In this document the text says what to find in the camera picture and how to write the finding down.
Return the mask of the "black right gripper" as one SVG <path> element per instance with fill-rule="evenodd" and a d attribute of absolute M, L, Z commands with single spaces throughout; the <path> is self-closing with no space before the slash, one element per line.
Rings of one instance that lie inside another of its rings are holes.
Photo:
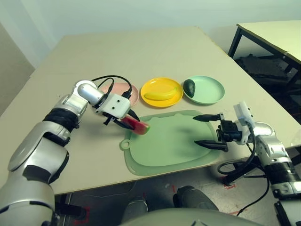
<path fill-rule="evenodd" d="M 227 143 L 241 141 L 242 131 L 238 130 L 237 124 L 233 121 L 228 121 L 224 119 L 222 113 L 220 114 L 202 114 L 192 118 L 196 121 L 209 122 L 209 121 L 220 121 L 220 125 L 216 130 L 217 138 L 219 142 L 212 140 L 199 140 L 194 141 L 195 144 L 212 149 L 212 150 L 222 150 L 224 152 L 228 151 Z"/>

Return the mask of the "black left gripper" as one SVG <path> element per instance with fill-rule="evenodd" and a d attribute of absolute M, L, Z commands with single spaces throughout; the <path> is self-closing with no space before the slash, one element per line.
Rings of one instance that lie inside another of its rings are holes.
<path fill-rule="evenodd" d="M 111 121 L 114 122 L 115 124 L 119 125 L 122 128 L 125 129 L 129 129 L 129 130 L 134 130 L 134 121 L 139 122 L 140 119 L 137 116 L 137 114 L 130 109 L 127 113 L 127 117 L 123 118 L 123 119 L 118 119 L 115 116 L 109 114 L 109 113 L 105 113 L 102 112 L 102 115 L 106 117 L 105 122 L 103 123 L 104 125 L 108 125 Z"/>

